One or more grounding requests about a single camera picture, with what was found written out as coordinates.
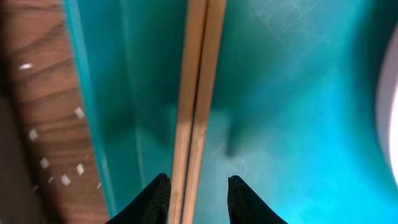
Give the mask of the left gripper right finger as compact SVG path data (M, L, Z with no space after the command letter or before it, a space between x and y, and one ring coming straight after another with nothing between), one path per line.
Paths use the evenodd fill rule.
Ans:
M287 224L238 175L228 178L230 224Z

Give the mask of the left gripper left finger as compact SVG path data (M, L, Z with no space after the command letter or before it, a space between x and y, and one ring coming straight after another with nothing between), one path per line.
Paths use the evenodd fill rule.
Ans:
M160 173L106 224L166 224L170 190L170 179Z

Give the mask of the large white plate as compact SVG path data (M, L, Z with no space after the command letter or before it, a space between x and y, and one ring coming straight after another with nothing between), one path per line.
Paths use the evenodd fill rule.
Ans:
M397 27L390 36L379 73L376 129L386 164L397 182Z

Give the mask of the wooden chopstick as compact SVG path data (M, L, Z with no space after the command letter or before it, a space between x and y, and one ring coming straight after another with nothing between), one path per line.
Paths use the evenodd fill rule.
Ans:
M185 23L183 57L178 94L178 113L175 131L174 156L169 224L178 224L182 216L183 196L190 151L195 94L200 66L202 38L205 26L207 0L189 0Z
M206 8L206 22L201 50L197 97L195 100L195 115L183 203L182 224L192 224L195 214L226 3L226 0L209 0Z

